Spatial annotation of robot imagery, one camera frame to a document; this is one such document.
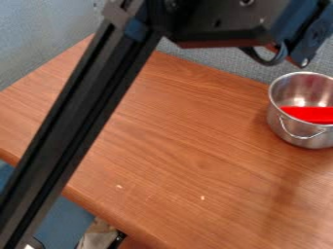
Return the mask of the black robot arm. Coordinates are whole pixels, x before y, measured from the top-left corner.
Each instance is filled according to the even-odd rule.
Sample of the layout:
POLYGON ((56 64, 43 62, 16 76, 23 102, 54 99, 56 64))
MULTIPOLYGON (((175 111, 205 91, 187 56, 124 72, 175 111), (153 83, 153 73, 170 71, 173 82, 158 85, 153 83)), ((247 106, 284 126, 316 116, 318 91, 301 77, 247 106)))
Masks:
POLYGON ((162 39, 306 67, 333 0, 107 0, 103 21, 0 194, 0 249, 24 249, 162 39))

